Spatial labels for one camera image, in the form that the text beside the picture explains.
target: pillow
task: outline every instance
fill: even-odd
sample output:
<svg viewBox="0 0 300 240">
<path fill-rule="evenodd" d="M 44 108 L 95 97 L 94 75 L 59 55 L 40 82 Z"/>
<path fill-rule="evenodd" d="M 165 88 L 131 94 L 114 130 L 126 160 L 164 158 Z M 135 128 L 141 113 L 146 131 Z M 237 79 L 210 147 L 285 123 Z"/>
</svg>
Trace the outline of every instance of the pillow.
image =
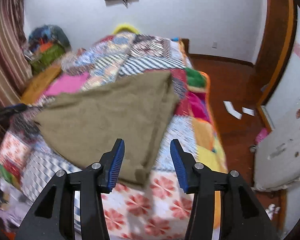
<svg viewBox="0 0 300 240">
<path fill-rule="evenodd" d="M 26 105 L 34 104 L 60 72 L 60 65 L 51 65 L 45 71 L 33 77 L 20 102 Z"/>
<path fill-rule="evenodd" d="M 30 155 L 31 147 L 7 132 L 0 146 L 0 172 L 9 183 L 19 188 L 20 175 Z"/>
</svg>

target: white wall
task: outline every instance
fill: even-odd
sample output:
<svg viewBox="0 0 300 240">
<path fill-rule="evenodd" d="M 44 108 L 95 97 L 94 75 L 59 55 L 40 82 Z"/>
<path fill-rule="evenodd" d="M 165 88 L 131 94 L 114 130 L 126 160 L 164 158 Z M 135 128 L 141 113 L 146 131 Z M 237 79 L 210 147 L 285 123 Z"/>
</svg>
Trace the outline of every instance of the white wall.
<svg viewBox="0 0 300 240">
<path fill-rule="evenodd" d="M 261 48 L 263 34 L 265 32 L 266 18 L 267 18 L 268 0 L 261 0 L 260 16 L 259 16 L 259 32 L 256 40 L 256 46 L 252 55 L 252 63 L 255 64 Z"/>
<path fill-rule="evenodd" d="M 300 8 L 295 44 L 300 44 Z M 287 68 L 275 92 L 266 104 L 266 111 L 274 127 L 278 120 L 296 103 L 300 96 L 300 57 L 291 54 Z M 286 236 L 300 218 L 300 182 L 287 189 L 287 211 L 283 227 Z"/>
<path fill-rule="evenodd" d="M 23 31 L 25 33 L 26 39 L 28 40 L 29 34 L 31 33 L 31 27 L 26 16 L 23 22 Z"/>
<path fill-rule="evenodd" d="M 118 24 L 130 23 L 142 33 L 189 38 L 190 53 L 255 61 L 263 0 L 139 0 L 128 8 L 116 1 L 25 0 L 25 17 L 31 29 L 59 25 L 74 49 L 88 48 Z"/>
</svg>

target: metal screw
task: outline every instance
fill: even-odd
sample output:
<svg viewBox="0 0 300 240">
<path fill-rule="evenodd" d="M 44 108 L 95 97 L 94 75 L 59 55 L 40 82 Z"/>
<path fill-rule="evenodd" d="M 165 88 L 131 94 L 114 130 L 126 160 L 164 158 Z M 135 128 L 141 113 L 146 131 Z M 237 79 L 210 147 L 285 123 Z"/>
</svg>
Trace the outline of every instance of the metal screw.
<svg viewBox="0 0 300 240">
<path fill-rule="evenodd" d="M 239 172 L 233 170 L 233 171 L 230 171 L 230 174 L 232 177 L 238 177 L 239 176 Z"/>
<path fill-rule="evenodd" d="M 100 163 L 93 163 L 91 166 L 94 170 L 99 169 L 101 167 Z"/>
<path fill-rule="evenodd" d="M 64 170 L 57 171 L 57 176 L 62 177 L 65 174 Z"/>
<path fill-rule="evenodd" d="M 204 165 L 203 165 L 202 163 L 196 163 L 196 164 L 194 165 L 194 167 L 195 167 L 196 169 L 198 169 L 198 170 L 201 170 L 201 169 L 204 168 Z"/>
</svg>

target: paper on floor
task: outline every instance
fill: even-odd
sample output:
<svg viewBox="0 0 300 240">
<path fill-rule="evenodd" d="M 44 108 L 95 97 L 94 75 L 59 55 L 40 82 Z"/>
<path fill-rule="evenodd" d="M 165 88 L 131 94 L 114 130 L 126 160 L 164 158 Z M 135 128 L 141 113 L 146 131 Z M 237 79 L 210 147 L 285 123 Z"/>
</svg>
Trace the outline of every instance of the paper on floor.
<svg viewBox="0 0 300 240">
<path fill-rule="evenodd" d="M 242 112 L 254 116 L 254 111 L 252 109 L 243 107 Z"/>
<path fill-rule="evenodd" d="M 233 115 L 235 118 L 237 119 L 241 119 L 242 114 L 240 114 L 239 112 L 237 112 L 234 108 L 231 102 L 229 101 L 223 101 L 223 103 L 225 104 L 225 107 L 228 111 L 229 114 Z"/>
</svg>

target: brown cloth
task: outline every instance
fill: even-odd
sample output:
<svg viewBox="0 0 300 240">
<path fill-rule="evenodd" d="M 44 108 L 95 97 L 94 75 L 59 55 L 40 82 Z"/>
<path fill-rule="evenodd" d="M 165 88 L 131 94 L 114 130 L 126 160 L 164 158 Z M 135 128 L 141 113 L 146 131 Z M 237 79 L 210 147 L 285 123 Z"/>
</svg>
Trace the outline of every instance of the brown cloth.
<svg viewBox="0 0 300 240">
<path fill-rule="evenodd" d="M 177 103 L 170 72 L 149 72 L 60 94 L 35 121 L 47 144 L 82 169 L 122 138 L 119 181 L 143 186 Z"/>
</svg>

